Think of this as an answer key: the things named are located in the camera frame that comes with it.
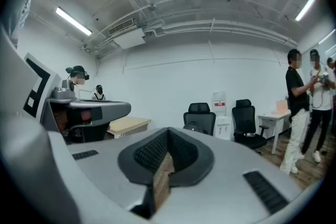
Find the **white desk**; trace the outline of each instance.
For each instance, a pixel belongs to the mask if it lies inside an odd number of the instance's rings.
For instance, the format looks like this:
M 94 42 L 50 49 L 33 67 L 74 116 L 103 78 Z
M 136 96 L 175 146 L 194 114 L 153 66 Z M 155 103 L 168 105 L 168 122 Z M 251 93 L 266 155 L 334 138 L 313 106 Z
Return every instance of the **white desk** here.
M 277 142 L 278 142 L 278 136 L 279 136 L 279 133 L 282 132 L 282 127 L 284 124 L 283 119 L 287 117 L 289 118 L 289 116 L 290 116 L 290 110 L 288 110 L 287 113 L 285 114 L 268 113 L 268 114 L 258 115 L 259 125 L 266 125 L 272 130 L 272 134 L 273 134 L 272 136 L 274 136 L 272 154 L 275 153 L 275 149 L 277 147 Z
M 114 135 L 114 138 L 120 138 L 125 135 L 140 133 L 147 130 L 147 125 L 151 122 L 149 119 L 140 119 L 133 117 L 123 117 L 110 122 L 110 130 L 107 132 Z

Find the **chair backrest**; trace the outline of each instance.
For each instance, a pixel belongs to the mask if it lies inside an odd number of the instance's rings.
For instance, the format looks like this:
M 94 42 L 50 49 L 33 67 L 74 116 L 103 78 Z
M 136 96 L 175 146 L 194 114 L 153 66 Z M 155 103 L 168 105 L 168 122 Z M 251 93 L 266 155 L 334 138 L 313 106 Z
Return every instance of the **chair backrest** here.
M 256 109 L 251 105 L 251 101 L 248 99 L 237 100 L 236 107 L 232 108 L 232 115 L 236 123 L 236 129 L 243 133 L 255 133 Z
M 214 135 L 216 114 L 210 112 L 207 103 L 192 103 L 188 112 L 183 114 L 184 124 L 197 122 L 208 135 Z

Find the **fluorescent light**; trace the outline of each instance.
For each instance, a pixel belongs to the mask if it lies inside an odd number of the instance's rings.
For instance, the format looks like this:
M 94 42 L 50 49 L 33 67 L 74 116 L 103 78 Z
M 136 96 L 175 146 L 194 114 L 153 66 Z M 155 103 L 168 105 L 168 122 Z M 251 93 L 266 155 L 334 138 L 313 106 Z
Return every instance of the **fluorescent light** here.
M 306 12 L 309 10 L 311 5 L 314 3 L 315 0 L 308 0 L 305 6 L 303 7 L 302 11 L 300 11 L 299 15 L 296 16 L 295 20 L 299 21 L 302 19 L 302 17 L 306 14 Z
M 326 50 L 325 54 L 327 54 L 328 52 L 330 52 L 334 47 L 336 47 L 336 44 L 334 46 L 332 46 L 329 50 Z
M 90 36 L 92 34 L 92 31 L 85 28 L 83 25 L 81 25 L 79 22 L 77 22 L 75 19 L 73 19 L 70 15 L 65 13 L 60 7 L 57 8 L 56 13 L 63 17 L 65 20 L 67 20 L 72 25 L 76 26 L 79 30 Z
M 322 39 L 319 44 L 321 44 L 322 42 L 324 42 L 328 37 L 330 37 L 334 32 L 335 32 L 336 29 L 334 29 L 333 31 L 330 32 L 330 34 L 328 34 L 324 39 Z

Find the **white pants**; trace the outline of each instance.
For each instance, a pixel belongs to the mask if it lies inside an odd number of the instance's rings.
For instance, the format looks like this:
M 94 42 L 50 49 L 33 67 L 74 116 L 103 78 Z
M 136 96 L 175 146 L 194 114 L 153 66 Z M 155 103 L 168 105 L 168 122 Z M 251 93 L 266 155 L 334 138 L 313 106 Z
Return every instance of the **white pants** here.
M 300 153 L 300 142 L 305 136 L 309 119 L 309 111 L 301 109 L 298 114 L 292 117 L 292 132 L 287 145 L 284 159 L 280 169 L 289 175 L 290 170 L 297 161 L 297 156 Z

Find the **black t-shirt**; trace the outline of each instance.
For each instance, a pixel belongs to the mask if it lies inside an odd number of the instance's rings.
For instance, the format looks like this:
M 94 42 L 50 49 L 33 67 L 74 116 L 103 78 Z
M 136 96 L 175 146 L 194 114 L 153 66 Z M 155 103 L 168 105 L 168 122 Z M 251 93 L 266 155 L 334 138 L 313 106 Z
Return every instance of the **black t-shirt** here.
M 286 84 L 291 116 L 295 116 L 301 109 L 305 109 L 306 111 L 308 111 L 309 99 L 307 93 L 305 92 L 297 97 L 295 97 L 292 93 L 293 88 L 304 86 L 300 75 L 292 67 L 288 67 L 286 73 Z

